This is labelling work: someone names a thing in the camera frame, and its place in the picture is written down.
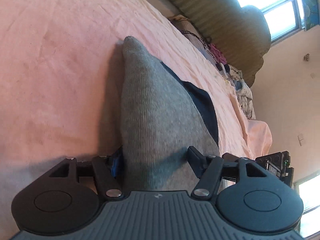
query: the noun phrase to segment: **black device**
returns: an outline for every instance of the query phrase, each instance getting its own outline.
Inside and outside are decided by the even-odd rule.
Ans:
[[[255,159],[257,164],[262,168],[275,174],[281,181],[292,186],[294,168],[289,167],[290,156],[289,152],[277,152]]]
[[[190,146],[188,162],[200,179],[191,195],[124,195],[114,178],[120,151],[91,162],[65,159],[20,191],[12,202],[20,232],[12,239],[303,239],[294,231],[302,200],[253,160],[205,157]],[[81,185],[80,176],[92,176],[98,194]],[[222,179],[236,184],[218,194]]]

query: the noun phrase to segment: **bed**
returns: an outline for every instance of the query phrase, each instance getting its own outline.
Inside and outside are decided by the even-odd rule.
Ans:
[[[233,87],[146,0],[0,0],[0,15],[1,239],[18,231],[10,205],[21,189],[66,156],[121,146],[126,36],[209,93],[221,155],[268,153],[267,124],[246,119]]]

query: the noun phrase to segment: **metal screw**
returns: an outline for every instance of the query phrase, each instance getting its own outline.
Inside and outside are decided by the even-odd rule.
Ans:
[[[198,188],[193,192],[193,194],[195,194],[198,197],[207,197],[209,196],[210,192],[205,188]]]
[[[109,189],[106,192],[106,195],[108,197],[120,197],[122,195],[122,192],[119,189]]]

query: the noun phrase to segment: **pink cloth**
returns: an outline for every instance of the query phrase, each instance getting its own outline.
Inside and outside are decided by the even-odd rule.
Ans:
[[[88,159],[121,145],[129,35],[210,94],[221,154],[268,152],[268,126],[245,119],[231,85],[146,0],[0,0],[0,15],[0,239],[18,230],[10,204],[21,189],[65,156]]]
[[[209,50],[216,57],[216,59],[218,60],[218,63],[222,63],[223,65],[225,65],[227,63],[227,60],[224,57],[223,53],[217,49],[216,45],[210,43]]]

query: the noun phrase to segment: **mattress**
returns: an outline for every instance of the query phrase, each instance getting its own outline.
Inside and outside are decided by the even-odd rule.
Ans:
[[[139,39],[214,104],[220,154],[254,159],[272,139],[232,86],[146,0],[0,0],[0,238],[18,231],[13,197],[66,156],[121,146],[122,43]]]

